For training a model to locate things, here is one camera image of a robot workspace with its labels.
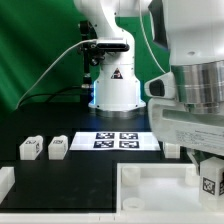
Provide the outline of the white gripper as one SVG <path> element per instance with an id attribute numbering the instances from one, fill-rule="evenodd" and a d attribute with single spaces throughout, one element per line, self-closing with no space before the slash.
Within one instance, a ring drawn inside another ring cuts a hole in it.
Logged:
<path id="1" fill-rule="evenodd" d="M 224 156 L 224 104 L 217 114 L 193 114 L 173 100 L 152 98 L 148 115 L 151 130 L 159 141 L 188 148 L 187 155 L 197 174 L 200 163 L 207 159 L 205 152 Z"/>

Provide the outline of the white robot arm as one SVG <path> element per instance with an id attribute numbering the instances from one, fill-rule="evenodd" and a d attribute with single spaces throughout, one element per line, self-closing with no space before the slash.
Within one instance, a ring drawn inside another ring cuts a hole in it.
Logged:
<path id="1" fill-rule="evenodd" d="M 123 115 L 146 107 L 164 143 L 224 157 L 224 0 L 73 0 L 93 26 L 100 65 L 89 107 Z M 145 83 L 134 74 L 135 41 L 117 17 L 150 16 L 153 41 L 170 52 L 170 70 Z"/>

